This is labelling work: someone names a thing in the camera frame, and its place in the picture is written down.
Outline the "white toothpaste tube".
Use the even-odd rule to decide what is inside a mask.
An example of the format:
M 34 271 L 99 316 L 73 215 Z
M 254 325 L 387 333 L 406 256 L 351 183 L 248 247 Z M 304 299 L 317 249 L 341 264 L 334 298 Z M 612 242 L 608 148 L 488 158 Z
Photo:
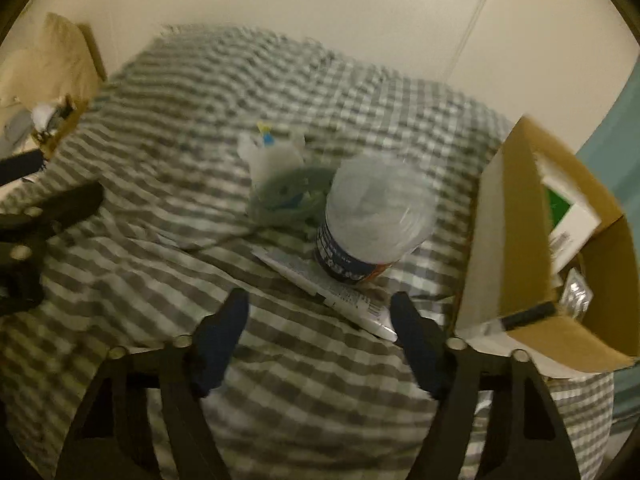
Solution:
M 380 306 L 357 289 L 330 278 L 317 263 L 282 252 L 278 248 L 256 248 L 253 254 L 308 295 L 320 297 L 327 307 L 349 322 L 378 338 L 390 342 L 397 340 L 388 307 Z

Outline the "white plush rabbit toy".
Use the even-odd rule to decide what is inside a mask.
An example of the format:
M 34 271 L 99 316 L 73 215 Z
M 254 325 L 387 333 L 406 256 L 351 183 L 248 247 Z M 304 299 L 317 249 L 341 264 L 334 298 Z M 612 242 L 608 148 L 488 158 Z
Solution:
M 305 165 L 305 136 L 300 131 L 274 130 L 265 122 L 256 124 L 256 133 L 242 132 L 236 151 L 247 164 L 253 191 L 282 174 Z

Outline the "small brown cardboard box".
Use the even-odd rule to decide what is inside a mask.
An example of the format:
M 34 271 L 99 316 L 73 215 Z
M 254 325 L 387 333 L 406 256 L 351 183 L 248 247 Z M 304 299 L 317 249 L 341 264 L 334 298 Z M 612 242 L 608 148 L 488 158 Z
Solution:
M 46 162 L 50 162 L 66 136 L 76 129 L 88 105 L 86 100 L 63 96 L 53 102 L 38 103 L 32 109 L 30 117 L 34 128 L 30 136 Z

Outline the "silver foil packet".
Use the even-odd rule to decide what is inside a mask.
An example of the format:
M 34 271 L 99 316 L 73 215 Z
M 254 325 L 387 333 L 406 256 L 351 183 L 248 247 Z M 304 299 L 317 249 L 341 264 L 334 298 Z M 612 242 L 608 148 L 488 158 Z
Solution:
M 560 296 L 560 310 L 574 320 L 581 320 L 586 314 L 592 298 L 593 291 L 588 286 L 586 279 L 577 269 L 571 268 L 567 273 Z

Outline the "grey white checked duvet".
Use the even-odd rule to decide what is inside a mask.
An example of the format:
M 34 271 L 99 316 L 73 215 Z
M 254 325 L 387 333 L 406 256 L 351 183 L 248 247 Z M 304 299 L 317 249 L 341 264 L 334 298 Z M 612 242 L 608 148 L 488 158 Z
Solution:
M 411 162 L 436 194 L 433 234 L 368 288 L 378 311 L 408 292 L 445 322 L 460 289 L 471 197 L 510 122 L 444 84 L 361 64 L 258 29 L 157 38 L 104 84 L 15 212 L 89 180 L 100 210 L 50 241 L 46 298 L 1 322 L 1 397 L 20 450 L 55 474 L 107 351 L 190 333 L 228 292 L 250 319 L 224 383 L 203 403 L 235 479 L 402 479 L 435 403 L 402 351 L 321 300 L 313 226 L 247 217 L 238 143 L 259 126 L 302 136 L 308 162 L 361 153 Z

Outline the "white green carton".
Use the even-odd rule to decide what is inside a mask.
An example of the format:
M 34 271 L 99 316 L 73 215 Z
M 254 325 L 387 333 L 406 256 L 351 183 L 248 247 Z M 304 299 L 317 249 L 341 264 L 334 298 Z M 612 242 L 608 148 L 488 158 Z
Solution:
M 535 154 L 535 162 L 551 216 L 551 270 L 559 273 L 585 246 L 601 219 L 560 166 L 541 153 Z

